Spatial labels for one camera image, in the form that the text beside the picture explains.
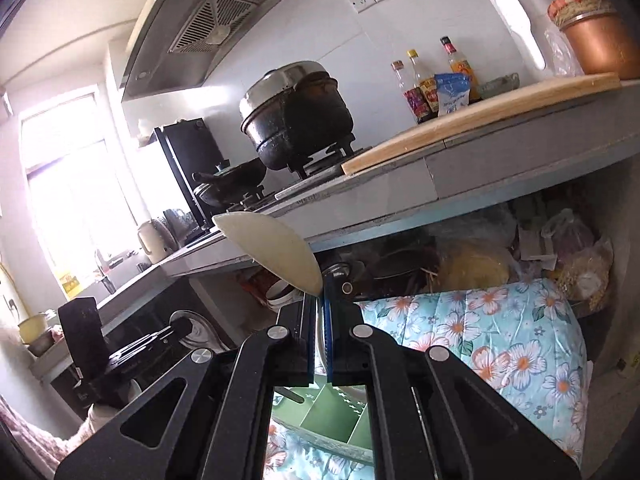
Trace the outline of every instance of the range hood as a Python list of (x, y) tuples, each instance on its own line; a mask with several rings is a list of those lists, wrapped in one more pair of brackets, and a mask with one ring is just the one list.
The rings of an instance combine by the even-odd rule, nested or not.
[(123, 101), (201, 86), (280, 0), (148, 0), (127, 46)]

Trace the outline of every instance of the silver bolt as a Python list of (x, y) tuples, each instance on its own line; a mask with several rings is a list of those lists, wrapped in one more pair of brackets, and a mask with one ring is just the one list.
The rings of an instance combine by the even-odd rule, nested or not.
[(449, 350), (443, 346), (434, 346), (429, 348), (429, 357), (434, 361), (446, 361), (449, 359)]
[(267, 330), (267, 335), (271, 339), (283, 339), (289, 334), (289, 330), (285, 327), (276, 325)]
[(211, 350), (208, 348), (198, 348), (191, 353), (191, 360), (197, 365), (206, 363), (213, 357)]
[(369, 325), (356, 325), (353, 327), (353, 335), (366, 339), (373, 334), (373, 329)]

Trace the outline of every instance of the blue and white packet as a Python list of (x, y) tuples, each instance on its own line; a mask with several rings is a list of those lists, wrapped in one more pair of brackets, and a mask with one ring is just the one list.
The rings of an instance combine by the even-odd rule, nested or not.
[(471, 78), (468, 75), (453, 72), (436, 74), (436, 88), (440, 109), (438, 117), (450, 114), (469, 104)]

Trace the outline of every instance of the floor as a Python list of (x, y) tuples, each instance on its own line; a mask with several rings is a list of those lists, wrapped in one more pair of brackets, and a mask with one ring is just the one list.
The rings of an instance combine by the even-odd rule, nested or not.
[(612, 370), (593, 378), (582, 456), (583, 478), (589, 478), (606, 459), (639, 405), (640, 375), (625, 379)]

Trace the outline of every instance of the yellow bowl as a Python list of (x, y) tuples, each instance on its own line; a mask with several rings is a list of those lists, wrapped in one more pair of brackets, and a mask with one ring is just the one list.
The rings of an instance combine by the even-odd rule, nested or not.
[(39, 336), (47, 331), (48, 327), (47, 315), (42, 313), (28, 317), (18, 325), (20, 337), (25, 345), (30, 345), (36, 341)]

